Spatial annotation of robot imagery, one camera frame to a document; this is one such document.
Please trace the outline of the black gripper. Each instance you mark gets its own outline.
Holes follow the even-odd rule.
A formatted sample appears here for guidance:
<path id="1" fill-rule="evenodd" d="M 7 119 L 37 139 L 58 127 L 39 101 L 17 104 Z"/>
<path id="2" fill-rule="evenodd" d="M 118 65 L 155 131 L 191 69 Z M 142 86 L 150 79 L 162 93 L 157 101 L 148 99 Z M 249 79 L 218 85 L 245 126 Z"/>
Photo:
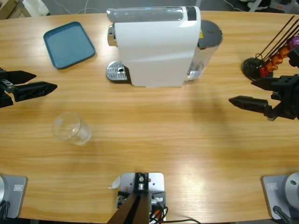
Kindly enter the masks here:
<path id="1" fill-rule="evenodd" d="M 251 82 L 266 91 L 273 91 L 271 99 L 280 103 L 272 108 L 265 99 L 257 99 L 247 96 L 237 96 L 229 99 L 234 106 L 257 113 L 262 113 L 268 120 L 278 117 L 299 119 L 299 75 L 263 77 Z"/>
<path id="2" fill-rule="evenodd" d="M 0 107 L 7 107 L 13 105 L 12 98 L 5 93 L 7 89 L 11 88 L 14 84 L 23 84 L 32 79 L 36 75 L 22 70 L 6 71 L 0 69 Z M 25 85 L 16 86 L 13 95 L 15 102 L 20 102 L 32 98 L 39 98 L 52 93 L 57 88 L 56 84 L 47 82 L 35 82 Z"/>

